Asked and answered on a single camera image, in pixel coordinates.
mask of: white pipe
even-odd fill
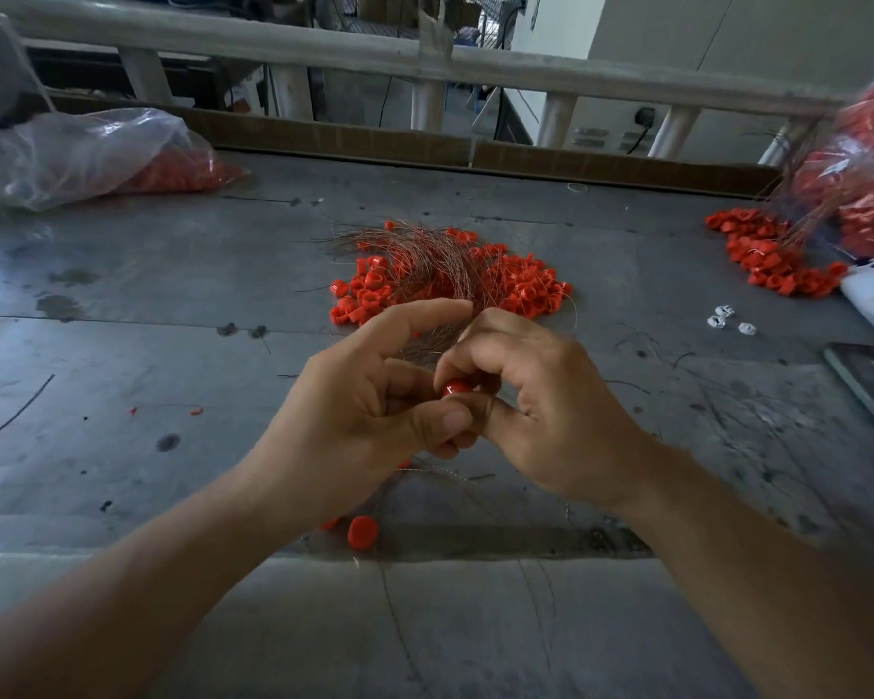
[[[457,81],[739,113],[817,119],[847,93],[725,73],[456,46],[421,56],[407,39],[346,34],[188,14],[122,0],[0,0],[20,34],[295,66]]]
[[[443,129],[443,93],[446,83],[418,81],[411,89],[411,128],[423,132]]]
[[[683,143],[692,131],[699,117],[699,108],[687,105],[674,105],[664,117],[661,128],[657,131],[657,137],[651,145],[648,156],[653,159],[676,159],[679,151],[683,149]]]
[[[133,86],[136,100],[150,102],[156,105],[174,105],[175,98],[168,87],[162,59],[157,51],[136,48],[135,46],[118,46],[120,60],[126,69],[129,83]]]
[[[271,63],[268,69],[272,80],[271,87],[275,93],[275,103],[281,116],[289,120],[312,122],[314,106],[311,104],[311,86],[307,79],[307,69],[283,63]]]
[[[780,168],[787,159],[787,155],[790,153],[793,142],[802,139],[812,128],[813,123],[809,121],[795,119],[787,120],[787,122],[780,128],[780,131],[777,132],[776,137],[773,138],[773,141],[764,152],[764,155],[760,158],[758,164]]]
[[[573,122],[573,113],[576,111],[576,101],[579,98],[565,93],[548,93],[544,101],[544,110],[540,115],[540,128],[538,147],[550,147],[551,149],[563,149],[563,143],[567,140],[567,132],[570,131],[570,123]]]

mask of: metal work surface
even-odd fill
[[[818,355],[874,331],[839,297],[749,287],[702,226],[733,201],[226,158],[252,176],[221,196],[0,215],[0,425],[43,387],[0,430],[0,607],[76,560],[51,550],[116,540],[246,453],[305,360],[348,333],[326,287],[353,266],[319,239],[385,218],[556,266],[575,309],[543,323],[583,342],[645,428],[807,540],[874,561],[874,422]],[[709,328],[717,304],[757,335]],[[377,557],[354,562],[342,530],[296,541],[211,614],[160,695],[752,695],[659,563],[552,561],[646,555],[617,522],[486,444],[416,468],[363,508]]]

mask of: forearm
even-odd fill
[[[284,542],[252,526],[244,484],[231,471],[1,615],[0,696],[139,692]]]
[[[874,697],[874,589],[751,510],[684,452],[621,511],[759,691]]]

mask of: transparent plastic bag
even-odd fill
[[[826,228],[843,252],[874,257],[874,83],[839,113],[832,136],[809,153],[788,192],[804,211],[797,234]]]
[[[46,113],[0,130],[0,206],[46,210],[111,193],[211,191],[245,176],[153,108]]]

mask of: black plug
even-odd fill
[[[635,113],[635,125],[642,128],[652,128],[657,121],[657,111],[653,108],[638,108]]]

